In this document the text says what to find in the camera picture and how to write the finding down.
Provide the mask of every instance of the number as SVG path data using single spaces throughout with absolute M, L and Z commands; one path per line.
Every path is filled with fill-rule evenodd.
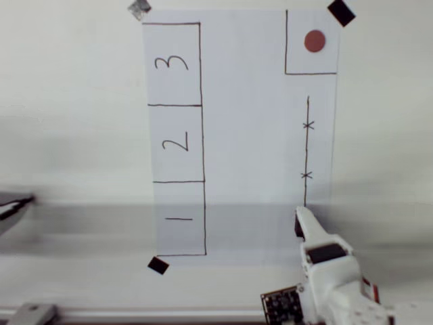
M 158 69 L 158 61 L 163 61 L 165 63 L 165 65 L 167 66 L 167 68 L 170 68 L 170 60 L 171 59 L 178 59 L 178 60 L 182 61 L 182 63 L 185 65 L 186 69 L 189 70 L 187 62 L 185 62 L 185 60 L 183 58 L 181 58 L 180 56 L 169 56 L 167 60 L 164 60 L 163 58 L 156 58 L 155 59 L 155 68 Z
M 181 147 L 181 148 L 184 149 L 185 151 L 188 151 L 188 132 L 185 132 L 185 145 L 184 145 L 184 146 L 182 146 L 181 144 L 178 144 L 177 142 L 174 142 L 174 141 L 172 141 L 172 140 L 164 140 L 164 141 L 162 142 L 162 147 L 163 147 L 164 149 L 166 149 L 166 148 L 165 148 L 165 144 L 166 144 L 166 143 L 175 144 L 176 146 Z

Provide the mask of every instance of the red circle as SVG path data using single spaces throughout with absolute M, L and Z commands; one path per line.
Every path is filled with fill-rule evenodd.
M 304 44 L 310 52 L 318 52 L 325 47 L 326 38 L 320 30 L 312 30 L 306 36 Z

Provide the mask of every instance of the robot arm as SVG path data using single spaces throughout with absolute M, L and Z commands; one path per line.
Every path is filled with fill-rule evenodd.
M 305 207 L 296 208 L 295 233 L 306 282 L 262 295 L 270 324 L 422 325 L 432 321 L 430 304 L 402 304 L 386 309 L 369 297 L 352 247 L 328 234 Z

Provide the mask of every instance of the handwritten number 2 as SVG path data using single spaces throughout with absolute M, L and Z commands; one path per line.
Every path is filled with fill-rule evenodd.
M 178 143 L 178 142 L 174 142 L 174 141 L 172 141 L 172 140 L 164 140 L 164 141 L 162 142 L 162 147 L 163 147 L 164 149 L 166 149 L 166 148 L 165 148 L 165 145 L 166 145 L 167 143 L 175 144 L 176 146 L 181 147 L 181 148 L 184 149 L 185 151 L 188 151 L 188 132 L 185 132 L 185 145 L 184 145 L 184 146 L 182 146 L 180 143 Z

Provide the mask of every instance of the white wall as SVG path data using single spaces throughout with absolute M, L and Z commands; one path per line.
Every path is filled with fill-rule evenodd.
M 328 2 L 151 1 L 154 7 L 284 9 L 323 7 Z M 433 2 L 349 3 L 357 18 L 342 32 L 334 214 L 326 224 L 358 249 L 365 273 L 382 285 L 386 301 L 427 298 L 433 289 Z M 152 202 L 141 25 L 126 11 L 129 4 L 129 0 L 0 1 L 0 148 L 7 152 L 0 159 L 3 186 L 30 187 L 45 203 Z M 58 234 L 64 238 L 64 234 L 96 233 L 101 238 L 121 238 L 118 246 L 124 248 L 112 253 L 110 245 L 100 242 L 99 250 L 88 242 L 84 248 L 82 242 L 63 243 L 63 250 L 58 251 L 50 246 L 50 256 L 56 258 L 52 265 L 60 265 L 58 272 L 39 273 L 46 282 L 57 279 L 52 287 L 55 293 L 49 297 L 61 300 L 70 295 L 65 304 L 74 306 L 77 297 L 95 302 L 104 295 L 100 304 L 116 305 L 109 295 L 114 287 L 101 290 L 100 295 L 102 284 L 80 291 L 80 286 L 88 284 L 79 276 L 70 287 L 61 285 L 61 273 L 70 267 L 70 258 L 77 256 L 81 258 L 80 266 L 75 265 L 78 275 L 95 272 L 101 281 L 119 282 L 126 269 L 111 265 L 106 256 L 120 261 L 134 251 L 132 278 L 141 279 L 140 272 L 154 249 L 152 220 L 149 213 L 143 219 L 135 213 L 119 221 L 121 214 L 101 216 L 78 209 L 66 213 L 66 225 L 62 219 L 57 225 L 52 223 L 56 216 L 42 221 L 51 239 Z M 103 222 L 105 226 L 95 226 Z M 28 254 L 27 246 L 10 248 L 0 240 L 0 248 L 7 247 L 11 262 L 17 250 Z M 38 254 L 46 252 L 46 246 L 39 248 Z M 86 256 L 78 254 L 83 249 Z M 65 255 L 67 261 L 60 262 Z M 33 265 L 32 259 L 25 265 Z M 181 293 L 198 283 L 187 305 L 255 309 L 261 290 L 291 282 L 287 270 L 280 268 L 222 267 L 217 272 L 184 267 L 177 274 L 168 282 L 139 287 L 152 292 L 160 285 L 165 290 L 174 285 Z M 210 284 L 208 279 L 215 274 L 227 285 Z M 249 285 L 255 278 L 263 281 Z M 14 284 L 7 291 L 14 294 L 0 297 L 0 305 L 40 299 L 40 289 Z M 71 294 L 72 286 L 77 289 Z M 248 289 L 240 293 L 240 288 Z M 167 304 L 141 291 L 134 295 L 122 296 L 124 303 L 140 297 L 151 308 Z M 181 299 L 175 297 L 169 303 L 176 300 Z

